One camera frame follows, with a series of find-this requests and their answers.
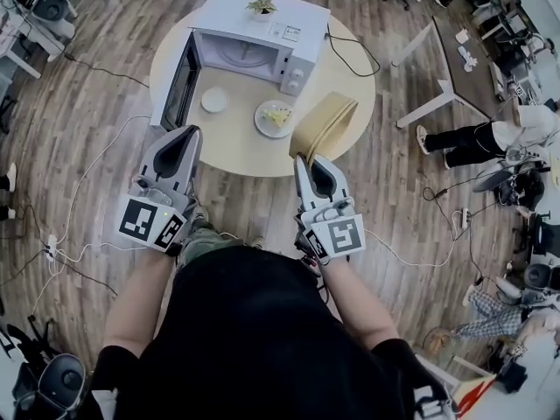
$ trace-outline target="microwave knob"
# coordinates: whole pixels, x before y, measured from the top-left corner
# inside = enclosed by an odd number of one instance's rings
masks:
[[[291,75],[292,78],[303,78],[304,77],[304,71],[300,70],[299,68],[294,68],[291,71],[290,75]]]

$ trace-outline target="round table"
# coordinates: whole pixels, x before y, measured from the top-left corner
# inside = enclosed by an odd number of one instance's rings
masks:
[[[197,11],[180,20],[167,33],[151,64],[150,96],[161,93],[162,80],[174,74],[177,64],[167,58],[175,49],[185,47],[177,39],[187,30]],[[335,17],[329,21],[331,34],[345,39],[356,37]],[[339,54],[360,74],[369,74],[372,67],[366,52],[355,42],[334,39]],[[221,114],[209,114],[200,106],[200,97],[208,88],[225,88],[229,106]],[[227,172],[255,177],[290,176],[293,160],[288,154],[290,137],[270,139],[260,134],[254,121],[256,108],[267,100],[282,100],[293,105],[291,120],[298,123],[329,92],[339,92],[358,102],[345,135],[339,140],[329,159],[335,159],[354,145],[368,126],[375,105],[375,77],[356,76],[335,54],[328,43],[323,44],[318,63],[299,97],[283,94],[279,84],[229,72],[203,67],[197,81],[187,122],[202,130],[200,160]]]

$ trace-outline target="person's arm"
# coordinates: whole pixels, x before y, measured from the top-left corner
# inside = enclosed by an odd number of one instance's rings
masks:
[[[119,346],[140,357],[154,338],[173,258],[154,249],[144,251],[140,266],[116,298],[107,317],[103,347]]]
[[[332,259],[322,272],[342,322],[367,349],[399,337],[387,309],[344,258]]]

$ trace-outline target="microwave door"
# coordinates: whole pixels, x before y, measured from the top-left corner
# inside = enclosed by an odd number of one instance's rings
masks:
[[[175,72],[167,101],[165,102],[164,116],[161,121],[161,125],[165,130],[175,130],[185,126],[199,73],[199,55],[193,35],[191,34]]]

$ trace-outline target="white microwave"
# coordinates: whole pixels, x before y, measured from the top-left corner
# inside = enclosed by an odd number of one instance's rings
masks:
[[[155,101],[151,125],[171,130],[186,124],[202,67],[272,81],[288,95],[301,93],[325,44],[331,12],[301,0],[272,0],[277,10],[262,21],[247,9],[252,1],[206,0],[196,10],[183,33],[181,57],[170,58],[177,68],[162,101]]]

